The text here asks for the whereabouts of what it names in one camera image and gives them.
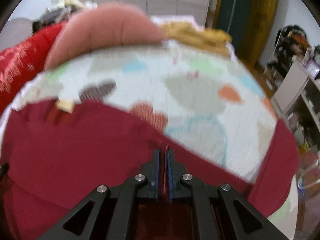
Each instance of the yellow clothing tag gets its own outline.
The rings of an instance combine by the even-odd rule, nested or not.
[[[73,101],[59,99],[56,102],[58,109],[72,114],[73,109],[75,108],[75,103]]]

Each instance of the bed sheet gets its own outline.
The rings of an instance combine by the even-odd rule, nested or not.
[[[0,145],[12,108],[50,97],[80,102],[102,87],[108,87],[106,104],[148,116],[188,150],[255,181],[276,124],[264,92],[235,56],[228,60],[174,41],[102,49],[39,74],[1,116]],[[297,199],[294,178],[287,201],[270,217],[289,239]]]

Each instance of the round pink pillow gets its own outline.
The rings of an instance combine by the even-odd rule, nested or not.
[[[161,29],[138,7],[105,3],[72,16],[52,45],[44,70],[95,49],[160,44],[163,40]]]

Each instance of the white shelf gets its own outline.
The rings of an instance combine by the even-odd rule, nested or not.
[[[311,114],[311,116],[312,116],[312,119],[313,119],[313,121],[315,122],[315,124],[316,124],[316,126],[317,126],[317,128],[318,128],[318,131],[319,131],[319,133],[320,133],[320,122],[319,122],[319,120],[318,120],[317,117],[316,117],[315,111],[312,109],[312,107],[310,106],[310,104],[309,104],[306,96],[305,96],[303,93],[301,93],[301,98],[302,98],[303,102],[306,104],[306,106],[307,106],[307,108],[308,108],[308,110],[309,110],[309,112],[310,112],[310,114]]]

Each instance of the maroon garment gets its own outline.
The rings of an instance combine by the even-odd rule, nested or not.
[[[299,164],[294,138],[282,121],[252,186],[192,154],[132,114],[92,102],[77,105],[68,114],[54,104],[49,100],[12,111],[4,135],[1,163],[9,163],[8,176],[14,184],[4,195],[4,208],[16,239],[37,239],[97,185],[112,187],[138,174],[155,148],[164,150],[169,145],[177,162],[208,184],[228,182],[243,195],[251,191],[249,200],[265,216],[287,198]],[[150,221],[157,220],[155,212],[150,215],[140,222],[145,230],[138,233],[139,239],[157,232],[148,231]],[[169,239],[185,238],[170,229],[166,232]]]

